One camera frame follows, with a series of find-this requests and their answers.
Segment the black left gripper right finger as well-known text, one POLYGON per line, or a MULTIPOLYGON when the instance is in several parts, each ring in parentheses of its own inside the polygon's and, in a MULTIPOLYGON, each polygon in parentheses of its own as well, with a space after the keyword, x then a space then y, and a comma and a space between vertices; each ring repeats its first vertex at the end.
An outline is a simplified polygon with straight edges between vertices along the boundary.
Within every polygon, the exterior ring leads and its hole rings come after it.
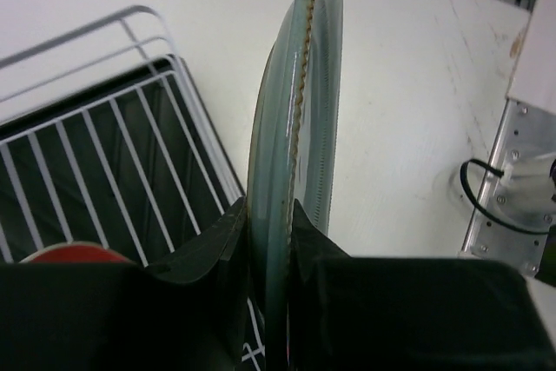
POLYGON ((296 203, 293 370, 552 370, 525 279, 499 262, 348 255, 296 203))

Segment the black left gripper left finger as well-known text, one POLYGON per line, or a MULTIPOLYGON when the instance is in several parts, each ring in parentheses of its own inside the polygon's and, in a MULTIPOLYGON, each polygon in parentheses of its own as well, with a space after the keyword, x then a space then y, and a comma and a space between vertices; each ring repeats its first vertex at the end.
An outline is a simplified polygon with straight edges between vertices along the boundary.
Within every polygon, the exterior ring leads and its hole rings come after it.
POLYGON ((143 267, 1 267, 4 370, 233 370, 248 315, 247 210, 143 267))

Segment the red and teal plate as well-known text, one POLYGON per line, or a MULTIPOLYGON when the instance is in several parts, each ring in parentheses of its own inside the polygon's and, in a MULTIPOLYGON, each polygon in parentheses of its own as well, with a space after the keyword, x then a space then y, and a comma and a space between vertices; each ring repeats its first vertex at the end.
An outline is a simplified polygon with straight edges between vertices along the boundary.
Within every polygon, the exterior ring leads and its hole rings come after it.
POLYGON ((57 243, 39 249, 22 262, 132 262, 124 255, 93 242, 57 243))

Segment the plain teal plate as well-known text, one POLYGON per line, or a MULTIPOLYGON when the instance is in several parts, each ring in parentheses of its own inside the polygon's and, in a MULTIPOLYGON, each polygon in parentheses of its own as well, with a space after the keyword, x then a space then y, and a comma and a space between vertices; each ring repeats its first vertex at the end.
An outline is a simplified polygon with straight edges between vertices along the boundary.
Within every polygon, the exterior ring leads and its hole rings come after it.
POLYGON ((247 215, 265 365, 288 365, 294 211, 328 231, 334 180, 343 0, 293 0, 268 55, 248 159, 247 215))

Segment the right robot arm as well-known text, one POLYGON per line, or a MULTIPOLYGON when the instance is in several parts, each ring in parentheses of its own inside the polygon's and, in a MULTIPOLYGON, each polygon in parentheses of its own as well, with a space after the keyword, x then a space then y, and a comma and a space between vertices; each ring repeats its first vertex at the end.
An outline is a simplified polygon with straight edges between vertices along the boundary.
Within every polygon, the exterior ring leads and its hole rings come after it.
POLYGON ((555 154, 547 153, 507 163, 497 169, 471 158, 460 165, 460 184, 473 208, 486 219, 517 234, 555 235, 555 154), (502 216, 481 205, 468 181, 470 165, 483 168, 499 184, 505 201, 499 205, 502 216))

